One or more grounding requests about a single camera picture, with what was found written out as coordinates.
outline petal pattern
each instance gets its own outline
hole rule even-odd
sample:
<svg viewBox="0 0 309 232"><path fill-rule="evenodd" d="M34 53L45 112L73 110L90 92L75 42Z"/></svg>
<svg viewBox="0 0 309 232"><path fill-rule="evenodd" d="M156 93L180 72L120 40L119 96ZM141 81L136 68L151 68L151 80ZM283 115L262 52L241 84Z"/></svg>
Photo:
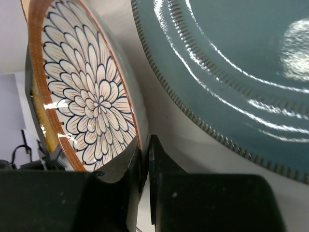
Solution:
<svg viewBox="0 0 309 232"><path fill-rule="evenodd" d="M58 119L85 167L95 170L136 136L125 87L93 19L78 3L55 0L43 21L42 55Z"/></svg>

